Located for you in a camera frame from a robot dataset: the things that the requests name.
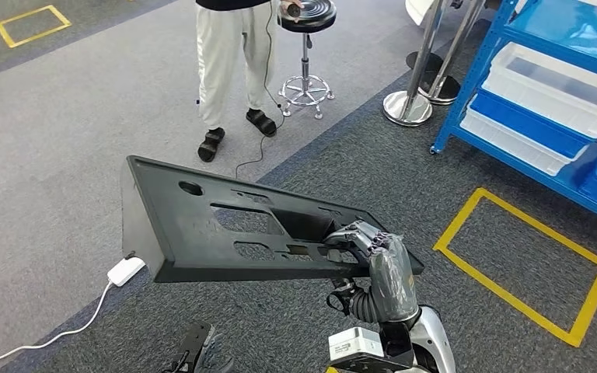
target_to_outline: floor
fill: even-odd
[[[481,31],[477,27],[469,38],[455,77],[465,75]],[[379,112],[381,99],[404,87],[409,74],[260,182],[364,208],[403,235],[426,265],[415,280],[418,301],[440,311],[459,373],[597,371],[597,215],[456,139],[430,155],[447,108],[435,107],[434,125],[418,128],[389,124]],[[482,198],[467,209],[475,196]],[[466,209],[464,218],[455,218]],[[219,222],[236,231],[258,232],[268,221],[220,215]],[[452,225],[460,229],[441,244]],[[246,254],[266,257],[254,249]],[[452,254],[533,312],[520,312],[507,294],[494,294]],[[358,283],[366,287],[368,281]],[[22,354],[0,373],[161,371],[193,320],[223,333],[219,357],[234,357],[236,371],[323,373],[329,335],[352,326],[375,328],[327,308],[331,289],[328,280],[156,284],[144,270],[109,292],[101,317],[85,333]],[[85,322],[94,306],[59,329]]]
[[[114,0],[82,3],[83,10],[59,2],[72,26],[12,50],[0,39],[0,353],[39,340],[101,292],[120,259],[124,156],[231,176],[259,155],[259,134],[235,94],[240,74],[222,152],[212,164],[198,161],[194,4],[139,2],[125,16],[112,10],[124,6]],[[13,4],[0,0],[0,20],[46,5]],[[448,12],[436,47],[451,39],[463,13]],[[11,31],[23,37],[33,29]],[[300,36],[280,35],[272,86],[300,69]],[[323,106],[321,121],[295,113],[265,143],[265,161],[241,177],[258,179],[402,75],[405,55],[420,42],[401,2],[338,4],[336,26],[314,37],[311,50],[313,71],[336,101]]]

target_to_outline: white power adapter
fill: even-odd
[[[109,281],[120,287],[127,283],[142,267],[145,267],[145,263],[136,256],[130,259],[122,259],[115,267],[111,268],[107,274]]]

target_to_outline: stool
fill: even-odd
[[[303,0],[302,4],[303,9],[301,9],[298,22],[288,16],[285,11],[279,13],[278,22],[283,29],[303,34],[303,58],[301,58],[302,74],[289,78],[282,85],[278,95],[287,101],[287,106],[282,110],[282,115],[285,117],[292,115],[292,112],[289,111],[292,105],[314,106],[317,110],[315,118],[321,119],[323,114],[319,104],[325,99],[334,99],[335,95],[326,81],[309,73],[308,49],[312,49],[310,34],[331,27],[335,23],[336,9],[335,4],[330,0]],[[300,86],[292,85],[296,81],[300,81]]]

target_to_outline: yellow rectangle marking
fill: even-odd
[[[492,194],[484,188],[478,188],[477,190],[475,190],[473,195],[470,196],[470,198],[463,205],[459,213],[454,217],[452,223],[450,223],[450,225],[447,227],[440,239],[438,239],[438,241],[434,245],[434,250],[442,252],[443,255],[445,255],[445,257],[452,261],[463,272],[477,280],[480,284],[485,286],[490,291],[494,292],[498,297],[504,299],[507,303],[512,305],[514,308],[518,309],[532,321],[536,322],[539,326],[551,332],[557,338],[560,338],[564,342],[569,343],[571,346],[580,347],[582,339],[587,333],[587,329],[589,328],[589,325],[591,324],[592,319],[594,317],[594,313],[597,309],[597,275],[596,279],[594,280],[594,283],[592,284],[592,288],[589,290],[585,302],[583,303],[580,312],[578,313],[578,316],[575,318],[575,322],[573,323],[571,330],[566,331],[560,328],[559,326],[555,325],[545,316],[539,314],[537,311],[528,306],[525,302],[516,298],[512,293],[505,290],[502,286],[493,282],[493,280],[482,274],[480,271],[468,264],[465,260],[461,259],[448,248],[449,243],[452,241],[456,233],[461,229],[463,223],[470,216],[470,214],[473,212],[473,210],[479,204],[482,198],[487,198],[496,205],[502,207],[506,211],[513,214],[515,217],[521,219],[522,221],[531,225],[532,227],[540,230],[541,232],[548,235],[550,238],[558,241],[559,243],[568,247],[569,249],[572,249],[576,253],[582,255],[584,258],[592,261],[594,264],[597,265],[596,254],[571,241],[570,239],[564,237],[560,233],[555,232],[552,228],[545,226],[540,221],[537,221],[535,218],[527,215],[525,212],[520,211],[518,208],[512,206],[508,202],[502,200],[500,197]]]
[[[12,21],[16,21],[17,19],[22,19],[22,18],[31,16],[32,14],[35,14],[35,13],[38,13],[38,12],[42,12],[44,10],[48,10],[48,11],[54,13],[54,16],[56,16],[56,18],[58,18],[61,21],[62,24],[60,26],[58,26],[58,27],[55,27],[55,28],[51,29],[51,30],[43,31],[42,33],[38,33],[37,35],[33,35],[31,37],[28,37],[28,38],[26,38],[24,40],[20,40],[20,41],[14,41],[12,39],[12,37],[10,36],[10,34],[8,33],[8,31],[5,29],[5,24],[6,23],[10,23]],[[5,43],[8,44],[8,47],[14,48],[14,47],[18,47],[18,46],[20,46],[22,44],[28,43],[30,41],[33,41],[33,40],[36,40],[36,39],[40,39],[41,37],[45,37],[45,36],[47,36],[47,35],[49,35],[51,33],[55,33],[56,31],[63,30],[65,28],[67,28],[67,27],[70,27],[71,25],[72,25],[72,23],[69,21],[69,19],[67,19],[65,16],[63,16],[63,14],[60,13],[58,11],[58,9],[56,9],[55,6],[53,6],[53,5],[47,5],[47,6],[44,6],[42,8],[32,10],[30,12],[26,12],[26,13],[20,14],[18,16],[14,16],[14,17],[12,17],[10,19],[6,19],[4,21],[0,21],[0,34],[1,34],[1,37],[3,38],[3,40],[5,41]]]

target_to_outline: panel hole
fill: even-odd
[[[340,255],[342,258],[342,263],[358,264],[358,259],[356,259],[356,256],[353,253],[351,253],[351,251],[340,250]]]
[[[196,183],[188,183],[186,181],[180,181],[180,188],[183,191],[193,194],[194,196],[201,196],[204,194],[202,187],[197,185]]]
[[[248,260],[273,260],[274,252],[260,243],[235,242],[235,250]]]
[[[303,245],[287,245],[292,255],[308,255],[308,248]]]
[[[312,258],[310,255],[298,255],[298,254],[282,254],[282,257],[292,262],[311,262]]]
[[[269,205],[273,204],[271,202],[271,200],[269,199],[269,197],[263,196],[262,194],[248,193],[248,192],[244,192],[242,190],[232,190],[232,191],[235,192],[237,196],[243,197],[243,198],[249,198],[253,202],[256,202],[258,204],[269,204]]]
[[[335,232],[335,223],[332,218],[294,211],[276,209],[272,211],[293,239],[321,242],[330,233]]]
[[[234,232],[282,235],[282,228],[274,217],[263,211],[237,210],[230,207],[211,206],[216,221]]]

